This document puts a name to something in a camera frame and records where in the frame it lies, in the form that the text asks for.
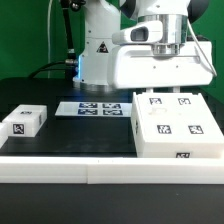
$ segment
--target white robot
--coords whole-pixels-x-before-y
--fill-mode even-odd
[[[129,0],[123,4],[123,10],[138,24],[113,34],[113,43],[121,46],[110,54],[110,85],[154,88],[211,82],[216,75],[211,43],[202,42],[199,46],[197,42],[186,42],[187,28],[191,30],[189,3],[190,0]]]
[[[120,12],[105,0],[87,0],[85,15],[85,49],[79,56],[74,86],[97,92],[109,92],[107,82],[109,53],[116,46],[112,34],[120,30]]]

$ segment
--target white box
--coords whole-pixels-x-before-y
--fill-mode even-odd
[[[0,148],[8,139],[7,124],[0,123]]]
[[[35,137],[46,119],[46,106],[20,105],[3,120],[3,123],[7,123],[8,136]]]
[[[131,123],[138,157],[223,156],[223,134],[201,94],[134,94]]]

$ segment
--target blue light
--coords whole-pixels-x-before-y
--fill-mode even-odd
[[[81,77],[81,56],[79,56],[79,60],[78,60],[78,79],[80,79]]]

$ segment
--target warning label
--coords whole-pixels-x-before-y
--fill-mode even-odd
[[[107,46],[104,42],[102,42],[102,44],[98,48],[97,53],[109,53],[107,50]]]

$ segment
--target small white block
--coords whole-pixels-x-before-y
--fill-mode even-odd
[[[8,139],[7,124],[0,123],[0,148]]]
[[[19,105],[3,123],[7,123],[8,136],[35,137],[46,119],[46,106]]]

